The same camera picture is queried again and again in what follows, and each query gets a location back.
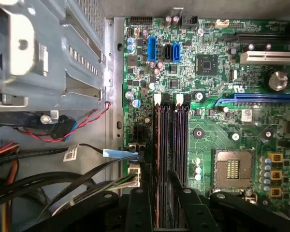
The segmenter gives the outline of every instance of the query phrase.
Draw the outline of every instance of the white label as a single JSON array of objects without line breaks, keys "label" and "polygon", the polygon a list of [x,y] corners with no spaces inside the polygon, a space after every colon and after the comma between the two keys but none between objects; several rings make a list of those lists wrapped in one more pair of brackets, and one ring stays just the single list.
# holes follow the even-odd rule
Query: white label
[{"label": "white label", "polygon": [[78,145],[69,147],[66,153],[64,153],[63,162],[76,160],[77,148]]},{"label": "white label", "polygon": [[252,110],[242,110],[242,122],[252,121]]},{"label": "white label", "polygon": [[245,93],[245,89],[243,86],[233,86],[235,93]]}]

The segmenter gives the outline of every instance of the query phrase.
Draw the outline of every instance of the blue pcie slot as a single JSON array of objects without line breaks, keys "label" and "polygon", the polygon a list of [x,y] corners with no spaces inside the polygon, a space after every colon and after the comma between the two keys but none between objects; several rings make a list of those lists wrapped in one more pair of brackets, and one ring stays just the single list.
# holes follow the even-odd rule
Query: blue pcie slot
[{"label": "blue pcie slot", "polygon": [[172,52],[173,62],[180,62],[180,44],[173,43],[173,52]]},{"label": "blue pcie slot", "polygon": [[148,38],[147,58],[148,58],[148,61],[157,60],[157,38],[155,36],[150,36]]},{"label": "blue pcie slot", "polygon": [[235,93],[233,98],[221,98],[215,106],[227,103],[285,103],[290,104],[290,94]]}]

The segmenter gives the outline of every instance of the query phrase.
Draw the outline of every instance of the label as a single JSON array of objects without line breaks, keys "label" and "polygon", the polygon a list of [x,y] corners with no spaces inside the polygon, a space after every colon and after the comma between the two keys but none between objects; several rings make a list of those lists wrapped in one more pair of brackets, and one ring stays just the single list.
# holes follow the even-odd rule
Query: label
[{"label": "label", "polygon": [[69,147],[69,149],[64,153],[63,162],[76,160],[77,148],[78,145]]},{"label": "label", "polygon": [[242,122],[252,122],[252,110],[242,110]]}]

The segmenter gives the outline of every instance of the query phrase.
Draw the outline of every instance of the blue sata port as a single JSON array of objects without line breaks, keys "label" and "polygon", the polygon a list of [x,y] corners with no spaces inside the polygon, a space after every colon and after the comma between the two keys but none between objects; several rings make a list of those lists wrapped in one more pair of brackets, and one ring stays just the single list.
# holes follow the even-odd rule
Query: blue sata port
[{"label": "blue sata port", "polygon": [[148,57],[148,61],[157,60],[157,38],[154,36],[150,36],[148,38],[147,57]]},{"label": "blue sata port", "polygon": [[172,52],[173,62],[180,62],[180,44],[173,43],[173,52]]}]

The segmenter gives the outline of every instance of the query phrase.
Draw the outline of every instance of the motherboard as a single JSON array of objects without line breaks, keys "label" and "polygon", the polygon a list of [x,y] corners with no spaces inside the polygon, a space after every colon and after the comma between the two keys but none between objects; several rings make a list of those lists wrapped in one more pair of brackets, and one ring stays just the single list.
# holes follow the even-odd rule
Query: motherboard
[{"label": "motherboard", "polygon": [[123,147],[168,228],[167,170],[290,218],[290,22],[129,17]]}]

